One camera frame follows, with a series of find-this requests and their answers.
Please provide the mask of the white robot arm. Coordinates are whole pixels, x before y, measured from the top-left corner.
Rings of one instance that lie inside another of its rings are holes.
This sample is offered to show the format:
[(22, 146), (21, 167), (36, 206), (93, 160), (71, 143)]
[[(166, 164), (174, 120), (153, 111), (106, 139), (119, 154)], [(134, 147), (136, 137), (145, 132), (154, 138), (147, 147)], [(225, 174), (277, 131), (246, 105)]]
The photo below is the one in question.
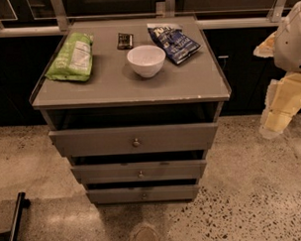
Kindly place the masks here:
[(280, 80), (270, 82), (260, 118), (259, 133), (272, 139), (281, 135), (301, 109), (301, 1), (253, 54), (259, 58), (272, 57), (275, 66), (285, 70)]

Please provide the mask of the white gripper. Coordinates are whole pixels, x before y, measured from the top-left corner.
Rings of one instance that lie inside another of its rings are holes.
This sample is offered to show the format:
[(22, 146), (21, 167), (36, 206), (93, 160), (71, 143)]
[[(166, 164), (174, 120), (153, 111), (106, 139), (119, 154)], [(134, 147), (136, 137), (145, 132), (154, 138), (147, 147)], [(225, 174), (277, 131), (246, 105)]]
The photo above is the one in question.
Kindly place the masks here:
[[(275, 33), (255, 47), (253, 54), (258, 58), (274, 57)], [(288, 72), (282, 79), (271, 81), (265, 98), (265, 109), (260, 118), (258, 132), (263, 138), (279, 137), (301, 109), (301, 72)]]

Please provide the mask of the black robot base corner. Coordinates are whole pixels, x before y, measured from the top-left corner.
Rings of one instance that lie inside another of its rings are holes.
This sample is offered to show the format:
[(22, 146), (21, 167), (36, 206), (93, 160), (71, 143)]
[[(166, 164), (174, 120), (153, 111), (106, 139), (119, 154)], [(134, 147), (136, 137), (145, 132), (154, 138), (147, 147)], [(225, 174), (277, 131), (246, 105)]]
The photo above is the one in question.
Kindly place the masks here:
[(30, 206), (31, 201), (26, 198), (26, 193), (19, 192), (10, 222), (11, 225), (8, 229), (0, 230), (0, 241), (17, 241), (23, 210)]

